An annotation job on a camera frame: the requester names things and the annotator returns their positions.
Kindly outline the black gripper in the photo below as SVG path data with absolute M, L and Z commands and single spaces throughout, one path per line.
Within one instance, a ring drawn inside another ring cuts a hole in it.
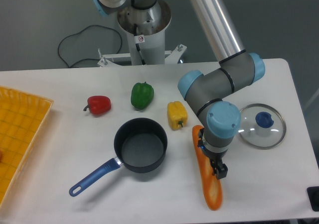
M 228 168 L 223 163 L 222 158 L 226 154 L 226 151 L 212 152 L 205 147 L 204 128 L 199 130 L 197 136 L 197 147 L 201 148 L 203 154 L 209 158 L 209 162 L 213 170 L 212 175 L 215 176 L 217 180 L 225 178 L 228 173 Z

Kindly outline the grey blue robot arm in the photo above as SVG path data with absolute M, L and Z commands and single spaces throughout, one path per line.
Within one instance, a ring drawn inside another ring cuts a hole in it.
M 117 14 L 118 24 L 127 34 L 133 65 L 168 61 L 164 32 L 171 12 L 163 0 L 93 2 L 101 15 Z M 209 158 L 212 174 L 222 179 L 228 172 L 222 158 L 240 123 L 240 112 L 224 98 L 261 79 L 265 65 L 259 55 L 246 52 L 222 0 L 191 2 L 220 67 L 206 75 L 198 70 L 188 72 L 177 87 L 204 126 L 199 146 Z

